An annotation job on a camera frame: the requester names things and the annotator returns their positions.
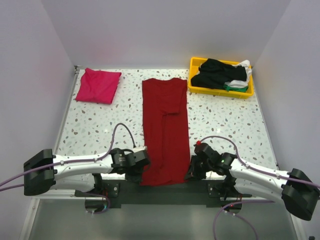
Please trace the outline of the dark red t shirt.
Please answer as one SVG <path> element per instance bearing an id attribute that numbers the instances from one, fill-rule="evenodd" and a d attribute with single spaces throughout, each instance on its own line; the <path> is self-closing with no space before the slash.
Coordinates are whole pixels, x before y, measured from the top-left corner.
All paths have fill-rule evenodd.
<path id="1" fill-rule="evenodd" d="M 141 185 L 183 183 L 191 159 L 186 80 L 142 82 L 142 126 L 150 167 L 142 174 Z"/>

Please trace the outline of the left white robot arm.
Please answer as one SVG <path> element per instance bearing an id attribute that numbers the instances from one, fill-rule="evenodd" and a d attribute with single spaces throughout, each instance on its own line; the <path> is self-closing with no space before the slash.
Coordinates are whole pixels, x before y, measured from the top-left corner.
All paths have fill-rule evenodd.
<path id="1" fill-rule="evenodd" d="M 63 156 L 44 149 L 23 165 L 24 195 L 38 196 L 53 189 L 64 189 L 99 196 L 104 190 L 103 174 L 125 175 L 140 182 L 144 168 L 149 165 L 145 147 L 114 148 L 82 156 Z"/>

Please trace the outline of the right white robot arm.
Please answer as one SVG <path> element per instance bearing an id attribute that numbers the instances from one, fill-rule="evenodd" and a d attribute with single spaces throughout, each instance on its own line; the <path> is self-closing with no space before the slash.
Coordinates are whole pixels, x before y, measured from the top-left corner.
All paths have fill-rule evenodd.
<path id="1" fill-rule="evenodd" d="M 237 193 L 284 204 L 295 217 L 310 221 L 320 198 L 320 188 L 299 170 L 274 170 L 240 159 L 239 154 L 218 153 L 198 141 L 185 180 L 204 180 L 208 172 L 224 176 L 217 191 L 224 197 Z"/>

